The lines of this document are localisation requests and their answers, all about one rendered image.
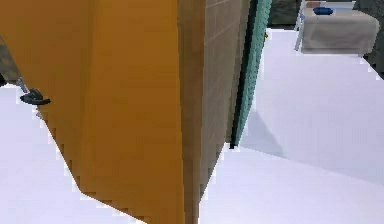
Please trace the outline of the teal room door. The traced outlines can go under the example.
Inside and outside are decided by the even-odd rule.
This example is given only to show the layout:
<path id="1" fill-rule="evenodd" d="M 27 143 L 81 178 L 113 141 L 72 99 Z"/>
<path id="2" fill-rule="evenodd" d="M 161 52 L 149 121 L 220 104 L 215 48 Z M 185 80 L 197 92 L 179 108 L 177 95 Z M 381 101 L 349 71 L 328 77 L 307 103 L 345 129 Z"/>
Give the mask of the teal room door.
<path id="1" fill-rule="evenodd" d="M 231 129 L 231 149 L 240 142 L 252 106 L 271 4 L 272 0 L 250 1 Z"/>

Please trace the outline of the grey bed with white frame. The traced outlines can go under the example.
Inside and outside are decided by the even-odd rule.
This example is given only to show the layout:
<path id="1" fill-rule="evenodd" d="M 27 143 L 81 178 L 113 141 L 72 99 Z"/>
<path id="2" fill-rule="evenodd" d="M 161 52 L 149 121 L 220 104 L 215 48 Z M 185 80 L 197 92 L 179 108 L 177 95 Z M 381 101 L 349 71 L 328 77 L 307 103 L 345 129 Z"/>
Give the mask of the grey bed with white frame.
<path id="1" fill-rule="evenodd" d="M 303 54 L 356 54 L 373 50 L 380 29 L 379 21 L 353 10 L 352 2 L 301 0 L 294 30 L 298 37 L 294 49 Z M 316 15 L 313 8 L 328 7 L 331 15 Z"/>

